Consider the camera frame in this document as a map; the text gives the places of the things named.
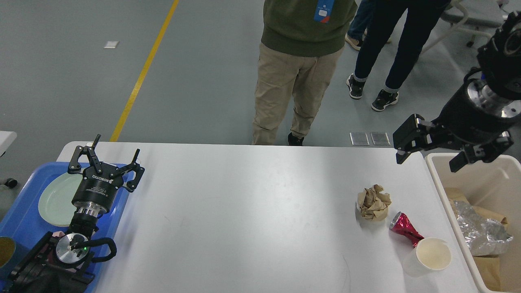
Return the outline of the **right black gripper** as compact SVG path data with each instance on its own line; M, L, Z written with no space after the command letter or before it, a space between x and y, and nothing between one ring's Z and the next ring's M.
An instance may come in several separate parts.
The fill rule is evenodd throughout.
M421 150L461 151L449 161L455 173L477 161L491 163L513 144L508 131L520 121L520 87L514 91L470 79L442 108L433 121L410 115L393 133L396 162L404 163Z

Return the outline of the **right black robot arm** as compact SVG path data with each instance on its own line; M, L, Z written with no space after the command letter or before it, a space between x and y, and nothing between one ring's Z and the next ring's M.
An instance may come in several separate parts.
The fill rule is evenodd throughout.
M520 121L520 12L508 15L478 49L479 67L471 70L433 121L408 117L393 133L396 162L414 152L458 150L452 172L477 161L493 162L513 145L509 129Z

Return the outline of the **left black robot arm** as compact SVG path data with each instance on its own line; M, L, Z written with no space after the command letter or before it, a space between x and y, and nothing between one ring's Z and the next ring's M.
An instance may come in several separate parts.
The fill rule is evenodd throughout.
M145 168L139 149L126 165L101 161L98 141L37 168L2 220L1 237L15 243L1 266L4 293L91 293L116 256L113 237Z

